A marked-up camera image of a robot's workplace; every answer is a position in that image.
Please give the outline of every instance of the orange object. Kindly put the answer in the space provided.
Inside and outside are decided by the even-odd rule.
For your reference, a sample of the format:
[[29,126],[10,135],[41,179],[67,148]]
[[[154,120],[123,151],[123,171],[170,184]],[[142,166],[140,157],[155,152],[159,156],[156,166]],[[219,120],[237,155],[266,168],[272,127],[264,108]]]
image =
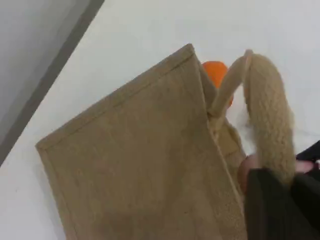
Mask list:
[[[212,80],[216,88],[219,88],[227,71],[227,66],[222,61],[206,61],[202,64],[204,70]],[[231,106],[234,98],[230,100],[229,107]]]

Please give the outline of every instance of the dark sleeve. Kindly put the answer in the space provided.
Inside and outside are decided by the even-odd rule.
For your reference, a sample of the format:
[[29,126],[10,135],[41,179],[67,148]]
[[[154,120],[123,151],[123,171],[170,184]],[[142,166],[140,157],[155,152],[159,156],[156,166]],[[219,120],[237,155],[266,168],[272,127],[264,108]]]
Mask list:
[[[297,189],[305,186],[295,182],[291,191],[299,195]],[[248,174],[244,209],[248,240],[320,240],[289,190],[267,169]]]
[[[315,163],[317,160],[320,160],[320,141],[317,141],[311,147],[297,154],[295,158],[298,161],[303,160],[312,163]],[[306,174],[320,182],[320,170],[318,165],[316,165],[313,170],[309,171]]]

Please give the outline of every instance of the beige fabric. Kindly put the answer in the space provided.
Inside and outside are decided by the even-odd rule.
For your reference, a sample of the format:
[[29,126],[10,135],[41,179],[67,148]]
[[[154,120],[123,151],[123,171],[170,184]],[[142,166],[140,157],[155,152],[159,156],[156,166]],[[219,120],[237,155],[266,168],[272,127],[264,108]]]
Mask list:
[[209,108],[213,132],[224,121],[228,102],[236,88],[244,84],[244,96],[253,126],[258,159],[284,183],[295,175],[291,111],[277,68],[265,56],[248,50],[229,68],[219,93]]
[[189,44],[40,141],[67,239],[245,240],[245,156],[224,117],[212,138],[215,96]]

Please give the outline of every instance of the bag handle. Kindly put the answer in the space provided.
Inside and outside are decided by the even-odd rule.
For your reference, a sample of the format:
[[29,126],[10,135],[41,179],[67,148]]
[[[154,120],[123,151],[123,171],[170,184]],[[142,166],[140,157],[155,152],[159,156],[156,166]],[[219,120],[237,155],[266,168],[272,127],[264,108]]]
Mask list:
[[241,83],[260,164],[272,170],[283,184],[290,184],[296,164],[291,112],[281,75],[265,56],[247,50],[231,65],[208,110],[213,134],[218,135],[228,103]]

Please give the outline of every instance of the white floor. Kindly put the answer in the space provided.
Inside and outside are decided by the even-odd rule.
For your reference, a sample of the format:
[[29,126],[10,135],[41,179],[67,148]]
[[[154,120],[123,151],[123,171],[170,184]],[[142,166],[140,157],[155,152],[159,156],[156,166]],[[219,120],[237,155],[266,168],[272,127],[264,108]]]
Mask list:
[[[320,139],[317,0],[105,0],[100,12],[0,168],[0,239],[63,240],[34,145],[186,43],[201,61],[230,65],[247,48],[278,66],[295,113],[296,150]],[[244,103],[228,118],[247,152]]]

